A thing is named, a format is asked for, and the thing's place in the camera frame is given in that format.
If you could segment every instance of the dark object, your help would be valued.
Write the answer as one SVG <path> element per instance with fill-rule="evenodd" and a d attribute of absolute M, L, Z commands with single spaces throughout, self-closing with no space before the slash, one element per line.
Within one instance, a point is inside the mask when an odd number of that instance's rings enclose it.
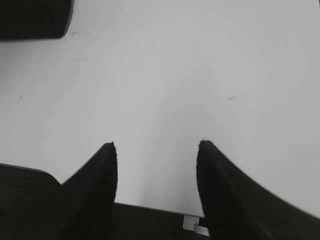
<path fill-rule="evenodd" d="M 211 239 L 320 240 L 318 218 L 256 183 L 212 142 L 200 142 L 196 169 Z"/>
<path fill-rule="evenodd" d="M 115 203 L 108 240 L 208 240 L 183 229 L 184 216 L 173 212 Z"/>
<path fill-rule="evenodd" d="M 105 239 L 117 182 L 113 142 L 63 185 L 46 172 L 2 164 L 0 239 Z"/>
<path fill-rule="evenodd" d="M 74 0 L 0 0 L 0 40 L 61 38 Z"/>

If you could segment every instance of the black mat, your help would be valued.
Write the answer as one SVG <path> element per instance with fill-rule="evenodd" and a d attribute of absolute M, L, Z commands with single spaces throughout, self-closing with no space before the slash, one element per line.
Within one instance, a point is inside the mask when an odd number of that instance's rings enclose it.
<path fill-rule="evenodd" d="M 208 240 L 183 229 L 182 214 L 115 203 L 108 240 Z"/>

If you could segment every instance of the white surface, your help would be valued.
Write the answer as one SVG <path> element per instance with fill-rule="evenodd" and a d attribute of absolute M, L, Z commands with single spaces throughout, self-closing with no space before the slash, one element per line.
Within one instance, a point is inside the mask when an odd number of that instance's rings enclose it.
<path fill-rule="evenodd" d="M 319 43 L 313 0 L 76 0 L 63 39 L 0 42 L 0 162 L 63 183 L 114 141 L 116 202 L 202 217 L 205 138 L 320 217 Z"/>
<path fill-rule="evenodd" d="M 183 215 L 183 229 L 194 231 L 195 225 L 199 224 L 199 217 Z"/>

